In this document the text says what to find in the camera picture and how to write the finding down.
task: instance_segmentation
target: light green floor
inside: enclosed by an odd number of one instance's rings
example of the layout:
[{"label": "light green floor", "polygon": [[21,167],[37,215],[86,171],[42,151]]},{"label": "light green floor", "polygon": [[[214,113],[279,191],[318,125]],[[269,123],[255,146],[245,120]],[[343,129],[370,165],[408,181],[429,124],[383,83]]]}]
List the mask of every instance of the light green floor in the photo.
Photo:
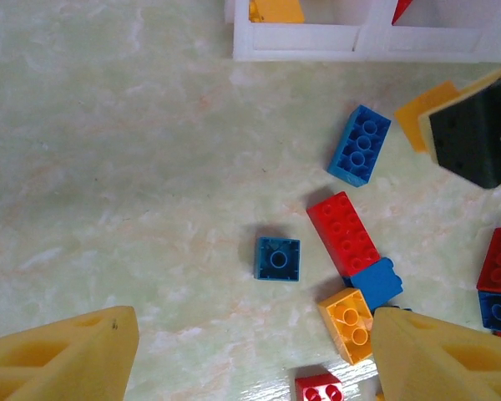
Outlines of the light green floor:
[{"label": "light green floor", "polygon": [[[392,117],[488,65],[230,60],[221,0],[0,1],[0,336],[133,305],[126,399],[285,400],[337,356],[315,299],[339,290],[305,208],[347,190],[404,281],[402,307],[480,327],[475,283],[501,188],[415,155],[394,123],[369,185],[323,165],[360,103]],[[301,280],[252,277],[254,237],[301,239]]]}]

